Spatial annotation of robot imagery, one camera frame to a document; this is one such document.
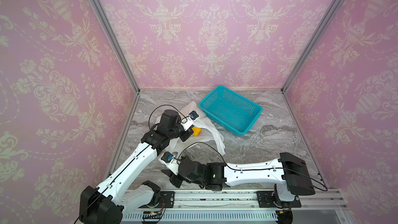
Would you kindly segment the white plastic bag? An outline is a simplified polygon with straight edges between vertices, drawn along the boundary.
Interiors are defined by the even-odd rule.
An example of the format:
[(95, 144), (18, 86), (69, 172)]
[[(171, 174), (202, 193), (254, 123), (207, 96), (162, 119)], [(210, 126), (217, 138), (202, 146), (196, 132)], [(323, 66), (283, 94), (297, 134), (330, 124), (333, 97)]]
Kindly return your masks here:
[(198, 136), (190, 136), (185, 142), (182, 142), (181, 139), (171, 140), (169, 146), (159, 155), (158, 161), (161, 164), (166, 165), (166, 163), (161, 160), (161, 157), (165, 152), (170, 152), (173, 155), (180, 155), (185, 148), (196, 142), (214, 141), (218, 152), (221, 155), (226, 154), (223, 135), (216, 129), (215, 125), (206, 116), (206, 114), (198, 108), (197, 104), (194, 101), (192, 101), (185, 107), (180, 108), (179, 110), (182, 112), (181, 116), (184, 117), (190, 114), (192, 111), (196, 111), (199, 115), (199, 118), (195, 121), (193, 125), (194, 127), (200, 128), (201, 132)]

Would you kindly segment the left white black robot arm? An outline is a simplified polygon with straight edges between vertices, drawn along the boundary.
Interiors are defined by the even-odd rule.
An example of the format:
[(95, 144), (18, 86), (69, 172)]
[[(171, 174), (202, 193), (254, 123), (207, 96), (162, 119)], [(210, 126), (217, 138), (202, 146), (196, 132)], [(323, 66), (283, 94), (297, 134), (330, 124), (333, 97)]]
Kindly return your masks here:
[(131, 192), (128, 188), (171, 140), (186, 141), (193, 134), (193, 124), (198, 118), (196, 111), (182, 118), (178, 111), (165, 110), (160, 121), (149, 128), (137, 148), (112, 175), (95, 188), (88, 186), (81, 193), (78, 221), (83, 224), (119, 224), (125, 214), (139, 207), (163, 207), (161, 188), (155, 183), (145, 181)]

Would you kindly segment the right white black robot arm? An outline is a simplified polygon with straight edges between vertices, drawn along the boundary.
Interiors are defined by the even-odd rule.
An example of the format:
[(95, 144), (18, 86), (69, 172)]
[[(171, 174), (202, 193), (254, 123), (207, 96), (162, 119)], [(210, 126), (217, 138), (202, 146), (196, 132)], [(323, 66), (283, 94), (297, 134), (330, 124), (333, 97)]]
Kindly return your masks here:
[(288, 152), (282, 152), (279, 158), (271, 161), (249, 164), (202, 164), (188, 157), (177, 159), (165, 152), (160, 162), (167, 167), (162, 172), (176, 188), (184, 181), (211, 191), (222, 191), (226, 186), (270, 183), (274, 185), (271, 198), (279, 208), (290, 207), (297, 196), (316, 193), (306, 162)]

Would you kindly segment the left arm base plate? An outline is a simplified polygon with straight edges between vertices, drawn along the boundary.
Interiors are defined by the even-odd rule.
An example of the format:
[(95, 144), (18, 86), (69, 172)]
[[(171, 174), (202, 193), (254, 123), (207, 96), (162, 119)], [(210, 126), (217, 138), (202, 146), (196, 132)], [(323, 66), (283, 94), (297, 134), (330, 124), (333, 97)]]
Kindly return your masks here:
[(173, 208), (175, 202), (174, 191), (160, 191), (155, 193), (152, 200), (147, 204), (150, 208)]

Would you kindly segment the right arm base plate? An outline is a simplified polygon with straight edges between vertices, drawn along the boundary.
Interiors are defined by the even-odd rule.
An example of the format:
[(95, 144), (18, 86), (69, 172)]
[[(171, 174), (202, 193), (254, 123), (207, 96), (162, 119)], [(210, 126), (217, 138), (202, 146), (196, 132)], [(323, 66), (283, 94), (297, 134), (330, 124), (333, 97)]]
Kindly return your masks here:
[(298, 196), (295, 196), (291, 202), (285, 202), (277, 199), (274, 191), (257, 191), (257, 202), (259, 208), (301, 208), (301, 202)]

